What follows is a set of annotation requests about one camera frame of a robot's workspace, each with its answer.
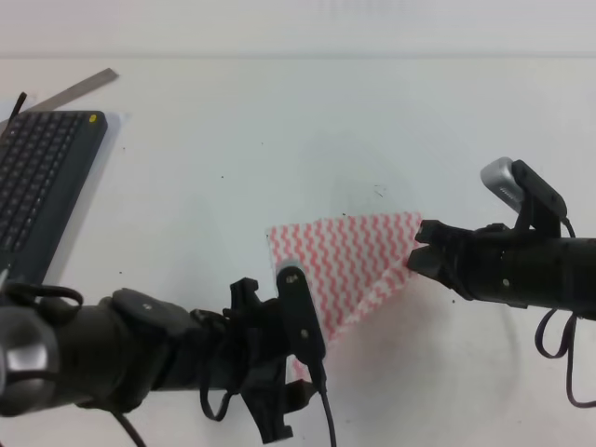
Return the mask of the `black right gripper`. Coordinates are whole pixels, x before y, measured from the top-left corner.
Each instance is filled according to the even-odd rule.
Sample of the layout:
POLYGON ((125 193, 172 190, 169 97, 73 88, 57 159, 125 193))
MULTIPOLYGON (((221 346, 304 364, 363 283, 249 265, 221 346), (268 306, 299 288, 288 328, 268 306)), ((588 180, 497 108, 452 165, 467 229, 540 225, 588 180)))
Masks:
POLYGON ((530 229, 508 228, 501 223, 477 230, 447 225, 438 220, 423 220, 414 238, 427 246, 411 252, 409 270, 436 279, 468 301, 528 307, 505 285, 505 253, 531 241, 530 229), (439 245, 436 249, 429 245, 439 245))

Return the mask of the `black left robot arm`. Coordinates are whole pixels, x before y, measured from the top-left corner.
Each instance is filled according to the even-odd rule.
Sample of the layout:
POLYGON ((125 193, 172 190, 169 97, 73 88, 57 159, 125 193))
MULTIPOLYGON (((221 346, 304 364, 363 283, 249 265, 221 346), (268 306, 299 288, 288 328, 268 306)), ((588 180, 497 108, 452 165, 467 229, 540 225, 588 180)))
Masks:
POLYGON ((285 415, 316 389, 287 381, 280 303, 257 289, 241 279, 230 307, 214 313, 131 289, 85 305, 71 289, 11 282, 1 294, 1 414, 70 404, 123 414, 152 392, 195 391, 210 420, 238 395, 264 443, 288 439, 285 415))

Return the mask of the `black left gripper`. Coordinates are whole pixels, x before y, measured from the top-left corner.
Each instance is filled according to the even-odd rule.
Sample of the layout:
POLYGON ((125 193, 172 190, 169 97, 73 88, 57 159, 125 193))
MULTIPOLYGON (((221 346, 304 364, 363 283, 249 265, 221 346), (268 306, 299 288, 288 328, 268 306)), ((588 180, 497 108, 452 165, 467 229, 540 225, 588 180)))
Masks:
POLYGON ((289 342, 278 299, 259 301, 258 281, 243 278, 230 285, 231 306, 221 314, 192 312, 207 332, 200 348, 199 390, 240 394, 263 444, 287 440, 292 428, 284 417, 305 408, 311 383, 280 379, 289 342))

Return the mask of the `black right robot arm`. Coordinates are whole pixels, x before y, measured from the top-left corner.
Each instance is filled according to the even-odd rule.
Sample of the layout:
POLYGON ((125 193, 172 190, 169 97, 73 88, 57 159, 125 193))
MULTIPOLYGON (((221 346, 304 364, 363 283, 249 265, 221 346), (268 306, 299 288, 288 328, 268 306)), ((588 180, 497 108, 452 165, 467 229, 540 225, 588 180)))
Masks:
POLYGON ((478 230, 424 220, 407 267, 468 301, 544 307, 595 319, 595 241, 502 224, 478 230))

